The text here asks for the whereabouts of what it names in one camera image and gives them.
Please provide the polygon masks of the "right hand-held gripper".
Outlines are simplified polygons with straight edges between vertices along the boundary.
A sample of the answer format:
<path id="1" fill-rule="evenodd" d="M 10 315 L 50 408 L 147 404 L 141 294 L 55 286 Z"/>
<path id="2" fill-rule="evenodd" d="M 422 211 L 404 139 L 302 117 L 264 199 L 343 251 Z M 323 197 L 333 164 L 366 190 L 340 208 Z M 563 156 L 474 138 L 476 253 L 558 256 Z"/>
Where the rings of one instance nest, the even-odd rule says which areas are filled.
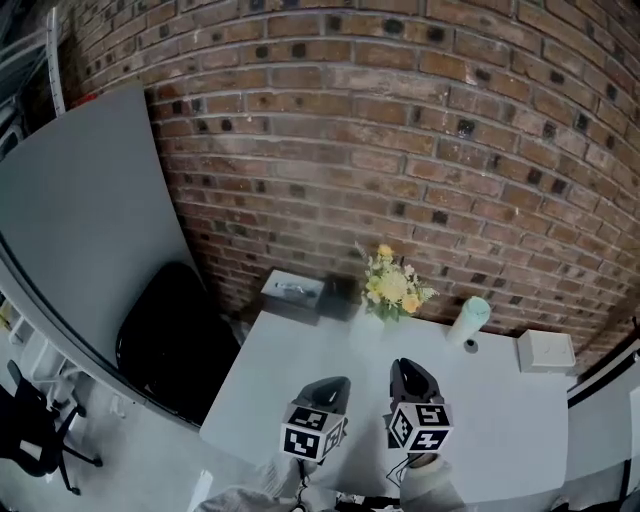
<path id="1" fill-rule="evenodd" d="M 437 453 L 453 429 L 451 408 L 437 380 L 411 359 L 396 359 L 390 370 L 390 412 L 383 416 L 389 449 Z"/>

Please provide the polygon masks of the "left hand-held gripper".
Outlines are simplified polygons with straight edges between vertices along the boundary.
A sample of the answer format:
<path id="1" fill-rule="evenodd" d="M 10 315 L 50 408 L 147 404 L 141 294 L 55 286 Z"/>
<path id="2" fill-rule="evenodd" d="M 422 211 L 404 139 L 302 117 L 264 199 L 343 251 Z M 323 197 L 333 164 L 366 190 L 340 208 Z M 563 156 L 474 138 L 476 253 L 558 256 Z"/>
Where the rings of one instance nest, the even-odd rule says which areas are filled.
<path id="1" fill-rule="evenodd" d="M 350 379 L 324 378 L 302 388 L 287 405 L 281 423 L 280 451 L 322 463 L 345 436 Z"/>

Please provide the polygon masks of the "white vase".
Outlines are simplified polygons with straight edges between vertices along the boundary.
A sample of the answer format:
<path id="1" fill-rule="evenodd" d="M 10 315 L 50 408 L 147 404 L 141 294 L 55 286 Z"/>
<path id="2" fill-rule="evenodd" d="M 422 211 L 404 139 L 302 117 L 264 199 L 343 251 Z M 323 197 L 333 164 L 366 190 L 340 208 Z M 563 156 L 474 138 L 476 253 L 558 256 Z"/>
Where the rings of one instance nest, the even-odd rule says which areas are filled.
<path id="1" fill-rule="evenodd" d="M 384 332 L 385 322 L 367 309 L 362 302 L 350 320 L 349 342 L 358 345 L 379 343 Z"/>

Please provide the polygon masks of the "yellow flowers bouquet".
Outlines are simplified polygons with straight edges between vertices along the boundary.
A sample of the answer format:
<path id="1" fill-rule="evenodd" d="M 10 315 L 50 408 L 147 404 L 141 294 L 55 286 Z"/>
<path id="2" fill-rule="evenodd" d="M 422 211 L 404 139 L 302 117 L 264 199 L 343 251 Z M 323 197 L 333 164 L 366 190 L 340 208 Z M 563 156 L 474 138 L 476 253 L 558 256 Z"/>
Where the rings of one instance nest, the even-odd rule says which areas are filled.
<path id="1" fill-rule="evenodd" d="M 380 244 L 369 253 L 358 242 L 355 248 L 366 264 L 362 292 L 364 311 L 382 322 L 412 317 L 439 292 L 421 280 L 410 264 L 402 264 L 393 249 Z"/>

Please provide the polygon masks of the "person's left forearm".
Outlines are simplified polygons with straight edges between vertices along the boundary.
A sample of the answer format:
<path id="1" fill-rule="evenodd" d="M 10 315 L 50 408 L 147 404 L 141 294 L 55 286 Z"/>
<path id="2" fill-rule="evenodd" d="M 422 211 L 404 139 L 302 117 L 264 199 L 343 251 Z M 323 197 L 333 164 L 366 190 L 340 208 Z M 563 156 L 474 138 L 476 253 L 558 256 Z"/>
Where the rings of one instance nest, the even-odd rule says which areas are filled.
<path id="1" fill-rule="evenodd" d="M 317 464 L 276 454 L 243 483 L 201 502 L 193 512 L 293 512 L 306 478 Z"/>

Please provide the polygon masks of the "person's right forearm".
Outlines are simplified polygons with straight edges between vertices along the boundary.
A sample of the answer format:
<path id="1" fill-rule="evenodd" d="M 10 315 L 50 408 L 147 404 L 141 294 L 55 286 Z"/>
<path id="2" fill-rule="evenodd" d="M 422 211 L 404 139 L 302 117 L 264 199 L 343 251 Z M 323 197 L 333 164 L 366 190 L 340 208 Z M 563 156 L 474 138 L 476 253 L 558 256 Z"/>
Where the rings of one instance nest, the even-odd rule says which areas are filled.
<path id="1" fill-rule="evenodd" d="M 451 466 L 439 454 L 411 457 L 400 484 L 403 512 L 465 512 L 466 505 L 451 482 Z"/>

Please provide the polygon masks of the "white desk with drawers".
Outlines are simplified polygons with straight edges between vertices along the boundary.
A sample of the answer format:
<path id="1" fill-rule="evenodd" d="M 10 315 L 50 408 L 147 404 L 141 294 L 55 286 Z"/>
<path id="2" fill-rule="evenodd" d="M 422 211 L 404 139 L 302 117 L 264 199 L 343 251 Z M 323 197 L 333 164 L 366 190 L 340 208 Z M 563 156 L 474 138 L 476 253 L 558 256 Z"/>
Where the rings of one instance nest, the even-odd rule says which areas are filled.
<path id="1" fill-rule="evenodd" d="M 408 358 L 437 380 L 453 431 L 442 456 L 470 502 L 497 501 L 559 488 L 568 448 L 569 379 L 524 373 L 515 342 L 478 333 L 475 352 L 450 344 L 447 327 L 415 318 L 380 335 L 329 318 L 310 326 L 268 312 L 255 321 L 201 427 L 213 447 L 253 465 L 279 450 L 286 406 L 307 384 L 351 382 L 346 438 L 315 473 L 325 488 L 394 496 L 387 474 L 405 456 L 387 446 L 390 368 Z"/>

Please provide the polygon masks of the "pale green bottle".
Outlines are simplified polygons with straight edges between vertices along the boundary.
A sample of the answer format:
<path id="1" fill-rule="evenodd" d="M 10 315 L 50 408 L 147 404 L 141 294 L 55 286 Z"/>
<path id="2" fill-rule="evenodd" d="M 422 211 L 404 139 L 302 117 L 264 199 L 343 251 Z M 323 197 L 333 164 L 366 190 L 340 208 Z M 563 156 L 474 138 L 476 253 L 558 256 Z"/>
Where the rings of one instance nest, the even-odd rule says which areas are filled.
<path id="1" fill-rule="evenodd" d="M 489 321 L 491 307 L 477 296 L 467 299 L 454 324 L 446 335 L 446 341 L 452 345 L 462 345 L 470 340 Z"/>

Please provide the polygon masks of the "black pen holder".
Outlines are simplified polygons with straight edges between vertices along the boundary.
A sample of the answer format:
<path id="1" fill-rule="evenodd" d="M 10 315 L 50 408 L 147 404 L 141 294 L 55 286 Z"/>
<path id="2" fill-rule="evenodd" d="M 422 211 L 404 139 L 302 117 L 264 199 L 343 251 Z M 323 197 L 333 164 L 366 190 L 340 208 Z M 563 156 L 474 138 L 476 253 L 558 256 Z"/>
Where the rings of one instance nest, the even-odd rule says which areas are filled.
<path id="1" fill-rule="evenodd" d="M 324 281 L 317 309 L 322 317 L 348 321 L 358 291 L 358 282 L 352 277 L 330 274 Z"/>

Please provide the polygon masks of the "brown tissue box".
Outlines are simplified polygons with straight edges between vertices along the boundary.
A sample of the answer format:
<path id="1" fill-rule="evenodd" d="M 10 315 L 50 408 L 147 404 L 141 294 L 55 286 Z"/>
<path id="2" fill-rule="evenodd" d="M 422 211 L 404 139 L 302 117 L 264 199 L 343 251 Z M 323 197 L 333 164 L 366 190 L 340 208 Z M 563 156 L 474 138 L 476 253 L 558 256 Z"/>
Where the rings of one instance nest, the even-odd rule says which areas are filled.
<path id="1" fill-rule="evenodd" d="M 322 280 L 273 269 L 260 291 L 262 310 L 315 326 L 320 320 Z"/>

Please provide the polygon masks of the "white rectangular box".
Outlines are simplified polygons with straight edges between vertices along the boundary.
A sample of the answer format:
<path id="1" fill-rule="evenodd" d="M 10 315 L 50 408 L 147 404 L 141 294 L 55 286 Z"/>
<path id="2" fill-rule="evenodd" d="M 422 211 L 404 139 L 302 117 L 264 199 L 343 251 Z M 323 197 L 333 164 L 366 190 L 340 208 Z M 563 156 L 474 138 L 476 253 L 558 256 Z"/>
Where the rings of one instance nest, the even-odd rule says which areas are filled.
<path id="1" fill-rule="evenodd" d="M 566 374 L 576 363 L 569 334 L 529 329 L 516 345 L 523 373 Z"/>

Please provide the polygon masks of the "black bag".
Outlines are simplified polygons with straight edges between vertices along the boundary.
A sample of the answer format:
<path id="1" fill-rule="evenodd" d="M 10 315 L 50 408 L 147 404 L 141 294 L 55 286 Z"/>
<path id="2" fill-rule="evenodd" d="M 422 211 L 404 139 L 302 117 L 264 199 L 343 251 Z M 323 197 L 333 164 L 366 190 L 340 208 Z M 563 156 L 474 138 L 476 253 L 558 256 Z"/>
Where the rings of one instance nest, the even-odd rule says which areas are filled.
<path id="1" fill-rule="evenodd" d="M 116 339 L 121 374 L 138 391 L 197 426 L 204 422 L 240 345 L 196 272 L 163 266 Z"/>

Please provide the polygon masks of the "white office chair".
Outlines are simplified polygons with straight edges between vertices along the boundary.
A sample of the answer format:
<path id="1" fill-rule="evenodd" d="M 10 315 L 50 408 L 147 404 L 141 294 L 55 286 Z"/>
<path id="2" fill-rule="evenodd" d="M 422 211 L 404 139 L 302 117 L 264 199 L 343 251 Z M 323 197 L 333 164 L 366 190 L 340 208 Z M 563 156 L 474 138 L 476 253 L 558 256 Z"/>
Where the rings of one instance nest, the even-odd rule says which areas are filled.
<path id="1" fill-rule="evenodd" d="M 45 395 L 48 405 L 69 405 L 80 370 L 23 317 L 9 328 L 8 341 L 17 347 L 22 375 Z"/>

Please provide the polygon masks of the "black office chair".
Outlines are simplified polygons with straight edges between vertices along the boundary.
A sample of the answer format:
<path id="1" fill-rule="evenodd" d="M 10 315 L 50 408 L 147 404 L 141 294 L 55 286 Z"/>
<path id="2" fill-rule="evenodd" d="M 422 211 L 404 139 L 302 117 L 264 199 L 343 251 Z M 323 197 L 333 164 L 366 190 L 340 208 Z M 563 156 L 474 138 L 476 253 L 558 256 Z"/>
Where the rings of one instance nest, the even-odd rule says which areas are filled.
<path id="1" fill-rule="evenodd" d="M 0 385 L 0 459 L 16 463 L 36 478 L 59 472 L 66 489 L 79 496 L 80 489 L 69 482 L 64 455 L 69 453 L 96 468 L 103 465 L 100 457 L 88 458 L 65 444 L 73 420 L 84 418 L 86 409 L 75 405 L 56 426 L 59 412 L 47 407 L 45 395 L 23 377 L 14 361 L 7 363 L 7 370 L 17 388 L 10 394 Z"/>

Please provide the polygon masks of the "grey refrigerator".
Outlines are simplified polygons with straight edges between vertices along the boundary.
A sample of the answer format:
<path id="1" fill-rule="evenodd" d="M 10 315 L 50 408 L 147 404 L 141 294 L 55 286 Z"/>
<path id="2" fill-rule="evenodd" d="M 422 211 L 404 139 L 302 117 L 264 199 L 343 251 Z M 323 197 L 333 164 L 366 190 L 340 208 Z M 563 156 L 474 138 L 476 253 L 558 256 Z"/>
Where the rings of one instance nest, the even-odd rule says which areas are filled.
<path id="1" fill-rule="evenodd" d="M 0 161 L 0 291 L 95 380 L 198 429 L 134 388 L 116 361 L 121 325 L 169 263 L 191 267 L 218 308 L 171 201 L 141 85 L 63 114 Z"/>

